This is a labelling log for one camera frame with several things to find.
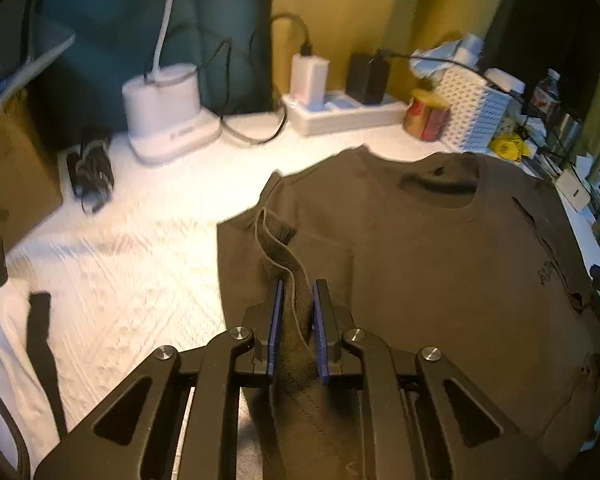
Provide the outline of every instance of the metal pivot screw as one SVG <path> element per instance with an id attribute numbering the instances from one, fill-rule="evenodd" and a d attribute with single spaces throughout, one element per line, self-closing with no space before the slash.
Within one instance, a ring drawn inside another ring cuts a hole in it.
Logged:
<path id="1" fill-rule="evenodd" d="M 436 348 L 435 346 L 427 346 L 422 349 L 422 357 L 424 357 L 427 361 L 440 361 L 442 357 L 442 352 L 440 348 Z"/>
<path id="2" fill-rule="evenodd" d="M 154 350 L 154 357 L 160 361 L 171 359 L 176 353 L 176 349 L 171 345 L 161 345 Z"/>
<path id="3" fill-rule="evenodd" d="M 365 331 L 361 328 L 349 328 L 349 330 L 344 333 L 344 337 L 353 342 L 362 341 L 365 338 L 365 335 Z"/>
<path id="4" fill-rule="evenodd" d="M 229 335 L 238 341 L 242 341 L 243 339 L 247 339 L 251 335 L 251 330 L 249 330 L 245 326 L 235 326 L 231 330 L 229 330 Z"/>

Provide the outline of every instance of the white plastic storage box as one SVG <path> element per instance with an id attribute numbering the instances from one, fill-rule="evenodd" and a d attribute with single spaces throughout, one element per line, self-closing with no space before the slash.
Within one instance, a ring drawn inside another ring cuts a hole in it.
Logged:
<path id="1" fill-rule="evenodd" d="M 485 152 L 511 96 L 489 88 L 479 75 L 459 66 L 446 70 L 436 93 L 451 107 L 440 140 L 459 152 Z"/>

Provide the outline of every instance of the black strap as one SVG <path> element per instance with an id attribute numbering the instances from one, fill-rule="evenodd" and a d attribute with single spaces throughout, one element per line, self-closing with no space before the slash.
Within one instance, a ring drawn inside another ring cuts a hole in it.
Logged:
<path id="1" fill-rule="evenodd" d="M 2 417 L 2 420 L 4 421 L 4 423 L 7 425 L 7 428 L 9 430 L 9 432 L 11 433 L 11 437 L 13 438 L 13 441 L 16 445 L 16 451 L 18 452 L 17 476 L 19 478 L 21 478 L 22 480 L 29 480 L 30 476 L 31 476 L 31 473 L 30 473 L 31 465 L 29 463 L 29 451 L 27 450 L 27 445 L 24 442 L 24 438 L 22 437 L 22 434 L 20 433 L 18 425 L 16 424 L 15 420 L 13 420 L 11 413 L 9 412 L 7 407 L 4 405 L 4 402 L 2 402 L 1 398 L 0 398 L 0 416 Z M 4 462 L 0 461 L 0 468 L 2 468 L 3 466 L 4 466 Z"/>
<path id="2" fill-rule="evenodd" d="M 29 303 L 31 308 L 27 320 L 27 354 L 51 405 L 58 436 L 63 438 L 66 436 L 67 430 L 58 387 L 58 369 L 51 348 L 46 342 L 49 336 L 51 294 L 48 292 L 33 293 L 29 297 Z"/>

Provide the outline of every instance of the black cable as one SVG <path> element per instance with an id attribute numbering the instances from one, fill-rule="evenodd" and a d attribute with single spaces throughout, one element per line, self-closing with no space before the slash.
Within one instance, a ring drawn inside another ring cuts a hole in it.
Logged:
<path id="1" fill-rule="evenodd" d="M 211 62 L 218 56 L 218 54 L 220 54 L 220 51 L 222 50 L 222 47 L 224 47 L 224 46 L 227 47 L 228 51 L 231 50 L 231 38 L 225 38 L 220 43 L 218 43 L 218 46 L 216 47 L 216 50 L 213 52 L 213 54 L 207 60 L 203 61 L 203 63 L 200 66 L 196 66 L 195 69 L 193 69 L 191 72 L 183 74 L 175 79 L 171 79 L 168 81 L 150 80 L 148 77 L 149 72 L 145 69 L 144 82 L 147 84 L 152 84 L 159 88 L 164 88 L 164 87 L 180 84 L 183 81 L 186 81 L 187 79 L 189 79 L 190 77 L 193 77 L 194 75 L 196 75 L 199 71 L 204 70 L 207 66 L 209 66 L 211 64 Z"/>
<path id="2" fill-rule="evenodd" d="M 152 82 L 148 78 L 148 74 L 150 72 L 150 67 L 151 67 L 151 63 L 152 63 L 152 58 L 149 57 L 149 59 L 147 60 L 147 62 L 145 63 L 145 66 L 144 66 L 144 81 L 145 81 L 145 83 L 152 83 L 159 87 L 172 86 L 177 83 L 181 83 L 182 81 L 186 80 L 187 78 L 192 77 L 194 74 L 198 73 L 199 70 L 203 70 L 203 69 L 207 68 L 209 66 L 209 64 L 218 56 L 218 54 L 222 50 L 222 47 L 226 46 L 226 58 L 225 58 L 225 64 L 224 64 L 224 68 L 225 68 L 225 99 L 224 99 L 224 104 L 222 104 L 222 107 L 220 108 L 220 111 L 218 114 L 221 126 L 228 133 L 232 134 L 234 137 L 237 137 L 238 139 L 242 140 L 243 142 L 246 142 L 246 143 L 252 144 L 252 145 L 266 144 L 267 142 L 270 142 L 273 139 L 275 139 L 277 136 L 279 136 L 279 134 L 282 133 L 282 130 L 284 129 L 284 127 L 286 125 L 287 110 L 286 110 L 286 105 L 282 101 L 282 95 L 280 94 L 280 91 L 278 90 L 278 88 L 275 85 L 273 85 L 271 83 L 270 79 L 267 81 L 267 90 L 269 89 L 268 85 L 271 85 L 272 90 L 274 91 L 274 95 L 275 95 L 274 102 L 275 102 L 275 104 L 278 105 L 279 108 L 281 107 L 284 112 L 282 120 L 280 121 L 280 125 L 278 126 L 278 129 L 275 131 L 275 133 L 273 133 L 272 136 L 267 137 L 265 139 L 254 139 L 253 137 L 249 137 L 245 134 L 238 132 L 237 130 L 235 130 L 231 126 L 229 126 L 229 124 L 227 124 L 227 122 L 224 120 L 224 117 L 225 117 L 225 115 L 227 115 L 227 109 L 231 102 L 231 69 L 230 69 L 230 67 L 231 67 L 232 52 L 235 50 L 238 52 L 238 54 L 240 54 L 240 56 L 251 67 L 254 74 L 256 75 L 256 78 L 260 78 L 261 80 L 264 80 L 265 77 L 264 77 L 263 71 L 261 71 L 261 69 L 253 62 L 253 59 L 251 59 L 250 53 L 245 54 L 243 51 L 241 51 L 240 49 L 237 49 L 233 46 L 233 41 L 231 40 L 231 38 L 225 38 L 218 32 L 214 31 L 213 29 L 208 28 L 205 25 L 201 25 L 198 23 L 179 23 L 178 25 L 176 25 L 174 27 L 170 27 L 170 29 L 167 31 L 167 34 L 164 37 L 164 43 L 166 43 L 166 41 L 169 38 L 172 38 L 174 35 L 184 32 L 185 30 L 190 30 L 190 29 L 195 29 L 199 32 L 204 32 L 205 34 L 208 34 L 210 36 L 215 36 L 216 38 L 221 38 L 221 42 L 218 44 L 218 47 L 216 48 L 214 53 L 211 55 L 211 57 L 209 59 L 207 59 L 205 62 L 203 62 L 202 65 L 200 65 L 199 67 L 196 67 L 196 69 L 193 70 L 192 72 L 187 73 L 183 76 L 180 76 L 176 80 L 168 81 L 168 82 L 162 83 L 162 84 L 159 84 L 155 81 Z"/>
<path id="3" fill-rule="evenodd" d="M 527 123 L 528 120 L 529 120 L 529 117 L 527 117 L 525 119 L 525 123 L 522 125 L 522 129 L 524 129 L 524 127 L 526 126 L 526 123 Z M 576 170 L 575 164 L 568 159 L 567 150 L 564 149 L 564 145 L 563 145 L 562 141 L 560 140 L 560 138 L 558 136 L 555 136 L 555 138 L 558 141 L 558 144 L 560 145 L 560 148 L 562 149 L 562 152 L 564 153 L 564 155 L 556 153 L 556 152 L 550 150 L 546 146 L 540 146 L 540 144 L 538 144 L 538 142 L 533 137 L 531 137 L 529 134 L 527 134 L 526 138 L 529 139 L 532 143 L 534 143 L 536 145 L 536 148 L 538 148 L 538 151 L 541 152 L 541 155 L 549 154 L 549 155 L 556 156 L 556 157 L 560 158 L 560 165 L 562 165 L 565 162 L 567 162 L 571 166 L 571 169 L 573 170 L 573 174 L 576 176 L 576 178 L 580 182 L 580 185 L 584 188 L 584 191 L 587 193 L 587 196 L 589 197 L 589 201 L 593 204 L 594 215 L 597 215 L 598 212 L 599 212 L 599 209 L 598 209 L 598 206 L 596 205 L 595 200 L 593 199 L 593 195 L 587 189 L 587 186 L 584 183 L 584 181 L 580 178 L 580 175 L 578 174 L 578 171 Z"/>
<path id="4" fill-rule="evenodd" d="M 459 61 L 456 61 L 455 59 L 447 59 L 447 58 L 444 58 L 444 57 L 418 56 L 417 54 L 402 54 L 400 52 L 395 52 L 394 50 L 389 50 L 388 48 L 379 48 L 378 49 L 378 56 L 383 56 L 383 57 L 397 57 L 397 58 L 403 58 L 403 59 L 423 59 L 425 61 L 437 61 L 437 62 L 442 62 L 442 63 L 451 63 L 452 65 L 459 66 L 461 68 L 464 68 L 465 70 L 468 70 L 469 72 L 474 73 L 477 76 L 480 76 L 488 84 L 493 84 L 493 81 L 491 81 L 487 77 L 483 76 L 481 73 L 476 72 L 470 66 L 465 65 L 464 63 L 461 63 Z"/>
<path id="5" fill-rule="evenodd" d="M 266 25 L 271 26 L 277 20 L 292 20 L 293 22 L 297 23 L 299 25 L 299 27 L 302 28 L 302 31 L 304 32 L 304 43 L 300 46 L 300 54 L 302 56 L 310 56 L 312 54 L 314 48 L 311 43 L 311 38 L 309 37 L 309 27 L 306 26 L 306 23 L 304 22 L 304 20 L 298 14 L 295 14 L 294 12 L 279 12 L 279 13 L 271 16 L 267 20 Z M 264 24 L 257 25 L 251 31 L 251 35 L 249 37 L 249 47 L 248 47 L 248 53 L 249 53 L 250 59 L 251 59 L 251 53 L 253 51 L 253 41 L 256 38 L 256 34 L 262 29 L 263 26 L 264 26 Z"/>
<path id="6" fill-rule="evenodd" d="M 93 134 L 90 128 L 82 133 Z M 74 196 L 80 199 L 82 212 L 96 214 L 112 198 L 114 188 L 113 169 L 107 155 L 109 133 L 106 138 L 96 137 L 82 142 L 80 154 L 70 152 L 66 167 Z"/>

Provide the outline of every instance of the power strip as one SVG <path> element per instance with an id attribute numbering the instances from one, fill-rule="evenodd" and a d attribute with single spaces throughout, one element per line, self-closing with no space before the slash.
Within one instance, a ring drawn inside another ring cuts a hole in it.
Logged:
<path id="1" fill-rule="evenodd" d="M 315 110 L 309 110 L 288 94 L 282 100 L 288 108 L 291 125 L 304 136 L 401 124 L 408 108 L 389 94 L 385 94 L 379 105 L 363 105 L 343 91 L 327 92 L 324 104 Z"/>

